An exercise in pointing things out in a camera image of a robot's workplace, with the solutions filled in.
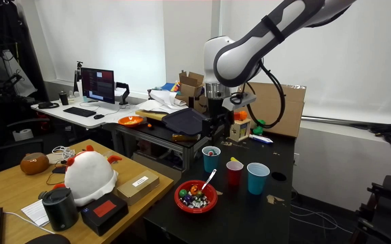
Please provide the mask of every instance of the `monitor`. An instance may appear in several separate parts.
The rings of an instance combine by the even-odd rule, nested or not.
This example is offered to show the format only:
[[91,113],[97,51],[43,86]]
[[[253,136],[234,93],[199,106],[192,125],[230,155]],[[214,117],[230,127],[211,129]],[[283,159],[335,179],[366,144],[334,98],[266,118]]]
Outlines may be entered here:
[[114,72],[81,68],[82,97],[106,104],[115,104]]

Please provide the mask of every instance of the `orange plate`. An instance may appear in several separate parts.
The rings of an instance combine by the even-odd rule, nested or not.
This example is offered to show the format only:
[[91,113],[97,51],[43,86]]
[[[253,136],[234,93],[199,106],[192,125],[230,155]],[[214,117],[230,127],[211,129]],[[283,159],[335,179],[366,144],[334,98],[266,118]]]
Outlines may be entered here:
[[142,124],[141,117],[123,117],[118,121],[119,125],[125,128],[137,128]]

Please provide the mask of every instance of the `chair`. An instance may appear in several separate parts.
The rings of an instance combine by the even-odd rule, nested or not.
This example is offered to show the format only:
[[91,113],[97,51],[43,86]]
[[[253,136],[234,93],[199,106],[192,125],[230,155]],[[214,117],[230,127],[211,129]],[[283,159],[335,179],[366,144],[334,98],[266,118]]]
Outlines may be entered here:
[[9,125],[4,125],[2,121],[0,117],[0,171],[19,165],[28,152],[48,154],[53,147],[63,143],[63,137],[55,133],[24,141],[13,140],[12,132],[25,128],[32,129],[34,136],[38,136],[39,128],[50,124],[48,120],[27,118]]
[[391,175],[382,186],[373,184],[368,190],[372,196],[358,211],[361,219],[350,243],[391,244]]

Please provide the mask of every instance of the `bottle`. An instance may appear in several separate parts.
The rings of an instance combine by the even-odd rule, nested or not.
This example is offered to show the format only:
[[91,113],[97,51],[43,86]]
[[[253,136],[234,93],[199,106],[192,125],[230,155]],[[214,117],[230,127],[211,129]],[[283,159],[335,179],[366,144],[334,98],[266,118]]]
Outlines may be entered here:
[[59,101],[63,106],[69,105],[68,95],[63,91],[59,93]]

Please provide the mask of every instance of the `cup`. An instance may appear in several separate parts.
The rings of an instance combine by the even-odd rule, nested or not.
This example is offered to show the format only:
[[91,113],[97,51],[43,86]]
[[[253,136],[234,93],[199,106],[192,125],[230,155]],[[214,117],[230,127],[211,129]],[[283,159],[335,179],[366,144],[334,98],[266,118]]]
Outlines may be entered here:
[[240,184],[240,175],[244,166],[240,162],[228,162],[226,169],[226,185],[230,188],[237,188]]
[[248,193],[252,196],[260,196],[264,190],[270,170],[260,163],[249,163],[247,166],[248,173]]
[[203,154],[205,173],[210,174],[218,166],[221,150],[217,147],[205,147],[201,152]]

